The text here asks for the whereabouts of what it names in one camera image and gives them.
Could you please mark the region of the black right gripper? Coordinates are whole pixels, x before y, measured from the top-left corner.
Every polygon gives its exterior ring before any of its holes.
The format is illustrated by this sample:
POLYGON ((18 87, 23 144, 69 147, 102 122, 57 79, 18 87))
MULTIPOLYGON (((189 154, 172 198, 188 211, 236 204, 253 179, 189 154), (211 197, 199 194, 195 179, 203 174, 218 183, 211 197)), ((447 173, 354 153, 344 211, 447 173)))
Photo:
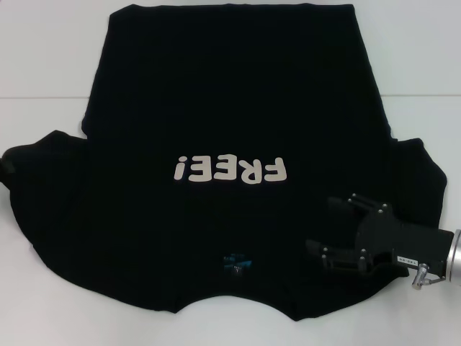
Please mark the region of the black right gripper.
POLYGON ((397 219, 389 203, 352 193, 348 198, 330 197, 328 209, 342 216, 364 217, 359 224, 354 249, 335 248, 307 239, 305 247, 325 270, 366 273, 368 268, 392 264, 416 269, 424 264, 428 272, 446 278, 451 231, 434 229, 397 219))

